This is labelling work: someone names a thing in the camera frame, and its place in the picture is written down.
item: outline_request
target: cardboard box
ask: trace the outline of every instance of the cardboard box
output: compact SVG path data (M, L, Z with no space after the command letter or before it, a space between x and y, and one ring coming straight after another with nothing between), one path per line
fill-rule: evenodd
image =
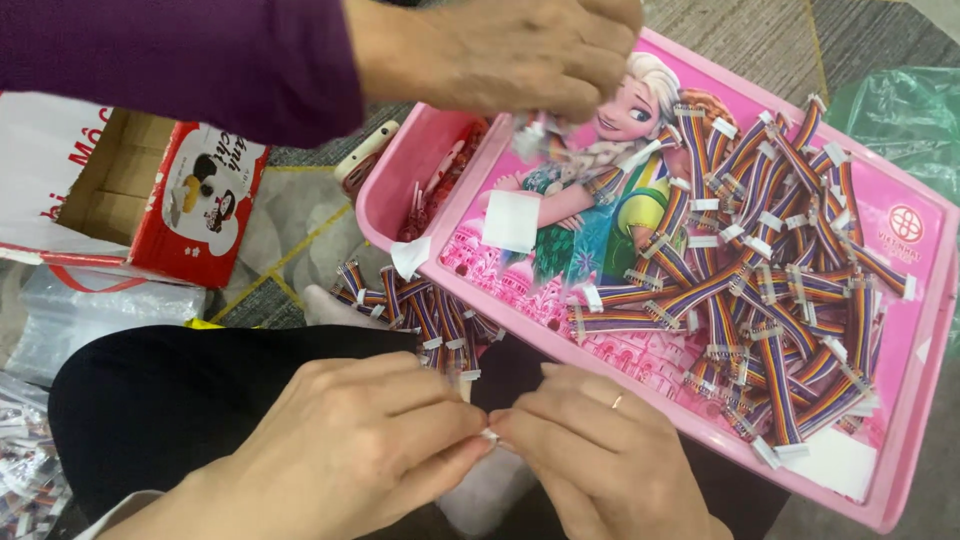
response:
M0 257L227 284L267 147L197 122L0 94Z

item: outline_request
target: pink compartment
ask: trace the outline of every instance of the pink compartment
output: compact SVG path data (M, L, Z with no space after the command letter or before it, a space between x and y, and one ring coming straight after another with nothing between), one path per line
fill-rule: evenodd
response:
M801 110L652 32L644 33L636 50L663 57L681 76L682 82L694 81L691 86L722 94L723 101L740 120L741 128L746 127L748 118L752 121L762 110L784 111L797 122L803 119ZM469 114L433 110L423 104L414 108L372 171L357 201L360 228L371 244L389 251L410 208L414 183L422 182L433 172L454 137L473 118ZM877 367L885 432L875 441L879 454L866 500L856 503L784 468L771 470L754 456L748 445L723 426L705 420L674 401L675 397L667 398L659 393L649 382L634 379L560 337L530 313L524 314L505 304L440 262L441 254L448 242L454 240L458 228L478 215L473 204L478 193L489 188L496 176L514 170L510 167L516 163L500 159L511 134L510 118L498 117L445 207L427 230L426 235L431 237L430 255L420 267L420 273L546 354L609 376L636 392L669 417L678 430L744 468L879 532L891 530L903 512L909 493L956 303L955 238L960 209L845 135L821 125L814 139L816 146L835 140L853 154L854 183L868 247L878 253L889 247L884 243L889 241L887 213L879 209L907 204L920 212L924 220L922 241L908 246L912 255L908 253L903 260L894 261L896 269L917 278L918 294L914 302L891 307L888 312L887 332ZM898 331L905 328L914 331Z

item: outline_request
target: clear plastic bag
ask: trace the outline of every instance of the clear plastic bag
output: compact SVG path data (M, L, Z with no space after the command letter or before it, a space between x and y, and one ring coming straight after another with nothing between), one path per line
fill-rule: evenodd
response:
M877 71L841 88L824 119L960 206L960 69ZM960 306L945 357L957 356Z
M130 278L70 269L82 287L103 290ZM206 291L143 282L116 292L82 292L40 266L20 293L29 316L5 368L27 382L49 386L63 363L94 339L131 328L182 325L202 317Z
M46 403L43 390L0 373L0 540L43 540L70 501Z

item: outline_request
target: purple sleeve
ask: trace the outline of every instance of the purple sleeve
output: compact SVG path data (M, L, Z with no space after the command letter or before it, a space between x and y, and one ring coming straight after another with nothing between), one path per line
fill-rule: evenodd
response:
M362 121L340 0L2 0L0 90L316 146Z

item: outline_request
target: green plastic bag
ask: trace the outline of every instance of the green plastic bag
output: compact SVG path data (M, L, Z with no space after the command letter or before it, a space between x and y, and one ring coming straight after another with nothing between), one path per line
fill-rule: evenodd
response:
M960 206L960 69L877 71L841 88L825 120ZM958 356L960 308L945 358Z

